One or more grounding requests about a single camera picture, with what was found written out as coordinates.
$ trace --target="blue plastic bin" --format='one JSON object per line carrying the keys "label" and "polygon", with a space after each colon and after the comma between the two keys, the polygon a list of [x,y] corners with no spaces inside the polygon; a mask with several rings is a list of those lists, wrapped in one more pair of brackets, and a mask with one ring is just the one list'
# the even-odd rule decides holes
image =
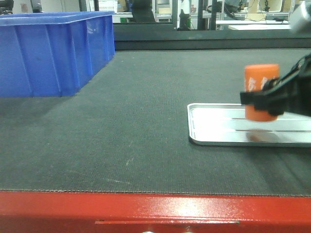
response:
{"label": "blue plastic bin", "polygon": [[113,14],[0,16],[0,97],[74,95],[115,54]]}

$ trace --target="orange cup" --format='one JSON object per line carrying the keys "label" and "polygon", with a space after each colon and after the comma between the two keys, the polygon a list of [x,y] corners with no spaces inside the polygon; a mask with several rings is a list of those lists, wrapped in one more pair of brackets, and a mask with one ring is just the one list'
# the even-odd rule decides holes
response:
{"label": "orange cup", "polygon": [[[249,65],[245,67],[245,91],[260,91],[264,84],[279,76],[278,64]],[[245,118],[255,121],[272,121],[277,116],[270,115],[267,111],[256,110],[253,105],[245,106]]]}

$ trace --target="red metal frame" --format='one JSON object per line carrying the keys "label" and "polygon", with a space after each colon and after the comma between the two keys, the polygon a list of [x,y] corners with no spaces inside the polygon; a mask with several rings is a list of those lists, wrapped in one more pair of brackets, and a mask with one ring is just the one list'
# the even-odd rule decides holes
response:
{"label": "red metal frame", "polygon": [[311,232],[311,198],[0,192],[0,233]]}

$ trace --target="conveyor belt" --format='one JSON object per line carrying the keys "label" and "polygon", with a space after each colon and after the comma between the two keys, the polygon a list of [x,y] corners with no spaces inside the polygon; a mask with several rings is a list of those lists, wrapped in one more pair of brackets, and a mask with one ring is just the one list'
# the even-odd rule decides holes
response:
{"label": "conveyor belt", "polygon": [[0,99],[0,190],[311,196],[311,149],[203,147],[187,104],[309,50],[118,51],[76,96]]}

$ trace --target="metal tray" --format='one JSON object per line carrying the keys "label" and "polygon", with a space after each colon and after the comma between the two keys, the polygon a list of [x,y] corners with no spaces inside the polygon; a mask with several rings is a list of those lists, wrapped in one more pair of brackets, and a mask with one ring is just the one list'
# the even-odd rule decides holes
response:
{"label": "metal tray", "polygon": [[245,119],[240,104],[192,103],[188,107],[190,138],[210,146],[311,146],[311,117],[285,113],[277,120]]}

